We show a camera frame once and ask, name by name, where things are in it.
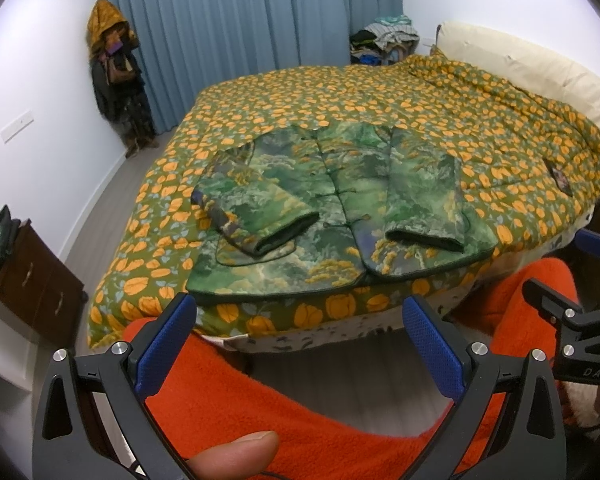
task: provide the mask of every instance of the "orange fleece blanket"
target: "orange fleece blanket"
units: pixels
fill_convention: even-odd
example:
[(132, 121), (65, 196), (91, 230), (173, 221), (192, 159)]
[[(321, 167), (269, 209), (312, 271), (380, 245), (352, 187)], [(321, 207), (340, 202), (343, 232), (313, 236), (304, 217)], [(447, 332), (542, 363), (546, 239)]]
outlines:
[[(529, 278), (577, 301), (569, 269), (546, 258), (481, 290), (455, 311), (455, 318), (492, 334), (493, 352), (525, 356), (540, 348), (551, 359), (554, 329), (522, 298), (522, 284)], [(131, 340), (149, 320), (131, 324), (125, 339)], [(504, 394), (493, 397), (460, 469), (480, 458), (503, 400)], [(395, 438), (344, 426), (234, 369), (196, 335), (182, 348), (160, 392), (146, 403), (184, 458), (248, 433), (275, 430), (280, 450), (267, 470), (302, 480), (398, 479), (437, 427), (418, 437)]]

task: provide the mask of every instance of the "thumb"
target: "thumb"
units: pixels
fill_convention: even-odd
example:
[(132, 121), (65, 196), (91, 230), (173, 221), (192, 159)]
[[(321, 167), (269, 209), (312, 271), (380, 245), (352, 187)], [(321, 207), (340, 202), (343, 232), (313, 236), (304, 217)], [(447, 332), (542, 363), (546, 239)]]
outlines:
[(207, 449), (187, 464), (200, 480), (245, 480), (267, 468), (279, 444), (275, 431), (259, 431)]

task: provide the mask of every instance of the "light switch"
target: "light switch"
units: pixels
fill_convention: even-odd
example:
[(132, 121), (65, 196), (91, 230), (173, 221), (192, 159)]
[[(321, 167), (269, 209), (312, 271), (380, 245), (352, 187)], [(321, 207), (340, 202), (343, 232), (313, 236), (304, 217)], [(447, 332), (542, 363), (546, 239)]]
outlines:
[(5, 126), (0, 132), (0, 136), (2, 140), (6, 144), (9, 140), (13, 139), (15, 134), (22, 131), (25, 127), (29, 126), (33, 122), (33, 112), (29, 110), (28, 112), (24, 112), (20, 117), (18, 117), (13, 123)]

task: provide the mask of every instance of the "small patch label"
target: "small patch label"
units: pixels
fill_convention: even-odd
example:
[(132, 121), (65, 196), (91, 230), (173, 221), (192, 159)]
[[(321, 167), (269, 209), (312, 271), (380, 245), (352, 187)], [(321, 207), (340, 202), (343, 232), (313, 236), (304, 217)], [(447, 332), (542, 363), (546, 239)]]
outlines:
[(549, 174), (554, 178), (555, 185), (558, 186), (558, 189), (566, 195), (573, 196), (573, 191), (571, 191), (571, 185), (569, 184), (569, 179), (565, 176), (565, 174), (555, 167), (555, 164), (550, 160), (543, 159), (544, 164), (549, 171)]

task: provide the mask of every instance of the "jacket sleeve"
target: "jacket sleeve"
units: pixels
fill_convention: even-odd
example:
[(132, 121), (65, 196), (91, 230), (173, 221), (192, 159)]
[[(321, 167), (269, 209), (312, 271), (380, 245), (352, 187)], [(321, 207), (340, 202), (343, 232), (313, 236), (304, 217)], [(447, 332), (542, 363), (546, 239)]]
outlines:
[(91, 60), (91, 79), (98, 110), (108, 121), (117, 121), (115, 97), (107, 84), (104, 67), (97, 58)]
[(396, 128), (384, 216), (387, 238), (462, 251), (460, 172), (459, 159)]
[(317, 210), (227, 152), (216, 153), (191, 201), (231, 245), (253, 257), (281, 247), (319, 218)]

